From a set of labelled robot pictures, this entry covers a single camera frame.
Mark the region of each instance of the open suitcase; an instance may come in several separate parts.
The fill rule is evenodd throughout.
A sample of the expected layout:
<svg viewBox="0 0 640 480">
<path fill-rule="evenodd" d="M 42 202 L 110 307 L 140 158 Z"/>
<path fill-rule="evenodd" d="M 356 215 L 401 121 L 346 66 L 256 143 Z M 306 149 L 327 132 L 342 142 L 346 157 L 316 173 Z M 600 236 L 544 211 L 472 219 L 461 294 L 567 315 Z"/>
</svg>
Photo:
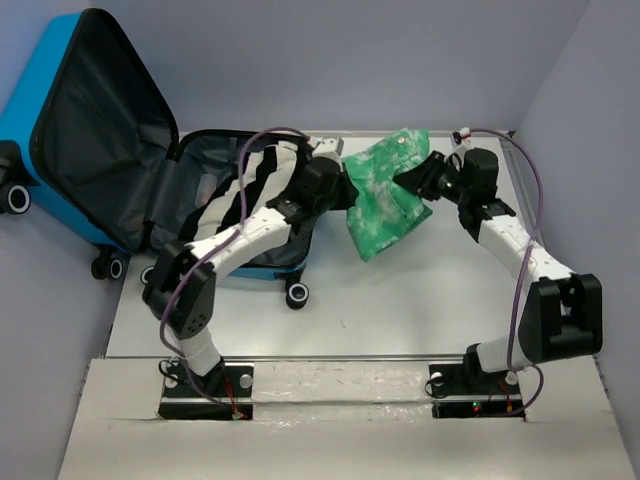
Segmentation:
<svg viewBox="0 0 640 480">
<path fill-rule="evenodd" d="M 0 117 L 0 210 L 22 214 L 33 199 L 98 246 L 94 277 L 118 278 L 119 252 L 193 240 L 209 203 L 229 195 L 237 155 L 251 135 L 202 130 L 180 141 L 169 106 L 115 19 L 100 9 L 61 16 Z M 256 142 L 252 152 L 264 152 L 264 161 L 247 185 L 254 190 L 250 208 L 280 168 L 268 152 L 278 144 L 295 152 L 291 176 L 311 158 L 300 137 L 271 134 Z M 220 229 L 239 220 L 239 196 L 228 203 Z M 310 243 L 310 235 L 292 238 L 237 274 L 283 278 L 290 286 L 300 280 Z"/>
</svg>

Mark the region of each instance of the white table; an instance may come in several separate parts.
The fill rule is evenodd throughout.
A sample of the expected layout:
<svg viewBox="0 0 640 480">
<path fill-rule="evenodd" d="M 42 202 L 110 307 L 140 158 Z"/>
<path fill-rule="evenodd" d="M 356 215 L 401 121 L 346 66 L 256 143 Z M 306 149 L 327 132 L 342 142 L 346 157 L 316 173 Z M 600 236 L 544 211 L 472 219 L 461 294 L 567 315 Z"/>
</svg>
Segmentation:
<svg viewBox="0 0 640 480">
<path fill-rule="evenodd" d="M 344 154 L 379 137 L 345 137 Z M 500 160 L 499 195 L 518 210 L 499 142 L 475 138 Z M 448 136 L 433 149 L 451 150 Z M 402 242 L 363 263 L 344 212 L 321 217 L 303 281 L 311 298 L 299 311 L 284 302 L 283 283 L 228 277 L 216 292 L 210 323 L 220 352 L 234 357 L 415 357 L 461 354 L 507 330 L 515 282 L 460 226 L 456 206 L 434 213 Z M 131 260 L 108 357 L 159 357 L 158 322 L 140 300 L 146 257 Z"/>
<path fill-rule="evenodd" d="M 375 140 L 348 138 L 346 153 Z M 449 148 L 446 138 L 432 143 Z M 500 196 L 517 209 L 498 142 L 474 143 L 498 154 Z M 423 226 L 369 264 L 359 260 L 344 214 L 323 218 L 302 311 L 284 305 L 279 282 L 224 282 L 211 331 L 227 357 L 257 360 L 251 422 L 156 417 L 157 357 L 167 352 L 140 301 L 138 276 L 150 260 L 132 259 L 107 358 L 91 364 L 60 479 L 632 480 L 590 357 L 542 366 L 546 386 L 527 422 L 432 418 L 422 391 L 428 362 L 504 335 L 515 283 L 460 227 L 453 205 L 432 207 Z M 526 402 L 537 375 L 519 377 Z"/>
</svg>

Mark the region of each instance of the white stripe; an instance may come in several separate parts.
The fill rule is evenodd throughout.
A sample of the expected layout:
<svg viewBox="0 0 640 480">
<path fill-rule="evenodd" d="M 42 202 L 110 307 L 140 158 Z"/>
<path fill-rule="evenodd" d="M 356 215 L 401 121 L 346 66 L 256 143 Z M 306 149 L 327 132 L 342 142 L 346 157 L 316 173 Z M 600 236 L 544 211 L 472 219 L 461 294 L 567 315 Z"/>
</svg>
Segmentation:
<svg viewBox="0 0 640 480">
<path fill-rule="evenodd" d="M 262 192 L 260 192 L 260 197 L 258 197 L 254 210 L 263 207 L 269 200 L 280 195 L 286 186 L 289 185 L 293 171 L 296 168 L 297 156 L 296 151 L 288 147 L 288 145 L 291 144 L 282 142 L 276 147 L 278 167 L 276 171 L 267 178 L 267 182 L 264 184 Z"/>
<path fill-rule="evenodd" d="M 245 187 L 255 181 L 256 169 L 262 163 L 263 159 L 264 154 L 262 152 L 252 153 L 249 155 L 249 162 L 247 163 L 247 168 L 242 176 Z M 229 208 L 231 208 L 234 198 L 236 198 L 236 195 L 240 191 L 238 185 L 238 179 L 234 180 L 231 182 L 229 190 L 227 190 L 222 197 L 216 198 L 209 204 L 198 221 L 198 232 L 196 233 L 194 240 L 202 240 L 203 238 L 216 234 L 224 216 L 229 211 Z"/>
</svg>

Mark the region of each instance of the blue suitcase shell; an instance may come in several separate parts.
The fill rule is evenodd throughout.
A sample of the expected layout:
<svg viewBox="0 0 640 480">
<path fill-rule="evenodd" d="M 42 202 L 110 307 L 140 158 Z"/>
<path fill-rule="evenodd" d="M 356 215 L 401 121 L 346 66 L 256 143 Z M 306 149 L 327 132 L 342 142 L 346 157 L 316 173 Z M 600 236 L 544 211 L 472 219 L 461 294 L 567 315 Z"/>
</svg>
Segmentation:
<svg viewBox="0 0 640 480">
<path fill-rule="evenodd" d="M 23 213 L 30 196 L 98 246 L 96 261 L 103 263 L 117 251 L 153 250 L 159 226 L 148 218 L 147 203 L 158 196 L 161 170 L 180 164 L 180 154 L 198 141 L 224 156 L 225 145 L 237 152 L 251 134 L 203 130 L 179 142 L 169 106 L 116 20 L 100 9 L 57 17 L 0 116 L 0 209 Z M 299 162 L 310 158 L 309 146 L 294 136 L 272 135 L 255 148 L 276 140 L 296 143 Z M 205 160 L 204 171 L 219 173 L 213 165 L 220 158 Z M 115 195 L 116 188 L 125 193 Z M 112 211 L 127 217 L 113 218 Z M 238 274 L 290 284 L 299 280 L 310 242 L 310 235 L 293 239 Z"/>
</svg>

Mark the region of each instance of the black and white striped fabric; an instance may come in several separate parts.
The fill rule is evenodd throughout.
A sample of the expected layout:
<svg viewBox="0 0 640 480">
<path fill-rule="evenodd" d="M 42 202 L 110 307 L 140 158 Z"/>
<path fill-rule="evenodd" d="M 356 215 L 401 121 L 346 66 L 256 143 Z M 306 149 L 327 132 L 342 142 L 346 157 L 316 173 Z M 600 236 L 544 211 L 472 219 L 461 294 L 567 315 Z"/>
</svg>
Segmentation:
<svg viewBox="0 0 640 480">
<path fill-rule="evenodd" d="M 247 215 L 277 197 L 300 168 L 297 145 L 285 141 L 251 153 L 242 179 L 247 197 Z M 215 235 L 240 221 L 240 189 L 236 176 L 216 187 L 198 221 L 194 240 Z"/>
</svg>

